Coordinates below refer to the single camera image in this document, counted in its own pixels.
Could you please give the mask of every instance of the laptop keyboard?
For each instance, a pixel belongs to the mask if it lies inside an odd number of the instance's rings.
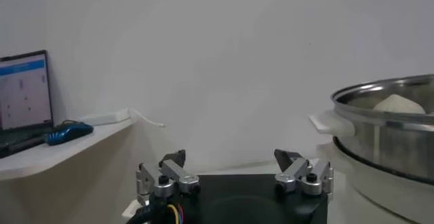
[[[0,135],[0,149],[8,148],[11,145],[15,145],[33,137],[41,136],[42,134],[44,134],[44,131],[40,130],[2,134]]]

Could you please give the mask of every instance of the white pot handle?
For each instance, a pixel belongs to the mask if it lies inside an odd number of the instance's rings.
[[[313,126],[320,134],[331,134],[338,138],[355,135],[355,128],[352,122],[339,116],[334,111],[324,111],[309,117]]]

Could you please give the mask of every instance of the metal clamp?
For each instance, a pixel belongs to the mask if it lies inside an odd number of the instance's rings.
[[[293,192],[296,189],[297,179],[307,174],[311,168],[308,160],[295,159],[289,168],[275,175],[276,189],[282,193]]]
[[[301,180],[302,191],[307,195],[333,192],[333,168],[329,162],[319,160],[310,173]]]
[[[173,178],[179,184],[181,193],[194,194],[200,191],[199,177],[185,172],[178,164],[172,160],[163,161],[161,172]]]
[[[149,182],[149,191],[159,198],[168,198],[174,193],[174,181],[163,175],[158,166],[142,164],[140,166],[142,178]]]

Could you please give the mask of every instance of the stainless steel pot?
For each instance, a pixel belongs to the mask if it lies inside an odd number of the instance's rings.
[[[398,94],[427,114],[373,111]],[[381,168],[434,184],[434,75],[363,83],[332,95],[334,111],[310,116],[317,131],[336,136],[351,153]]]

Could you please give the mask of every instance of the blue computer mouse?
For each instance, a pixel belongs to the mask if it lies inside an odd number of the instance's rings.
[[[45,135],[48,145],[58,145],[85,136],[94,131],[94,127],[82,122],[64,122]]]

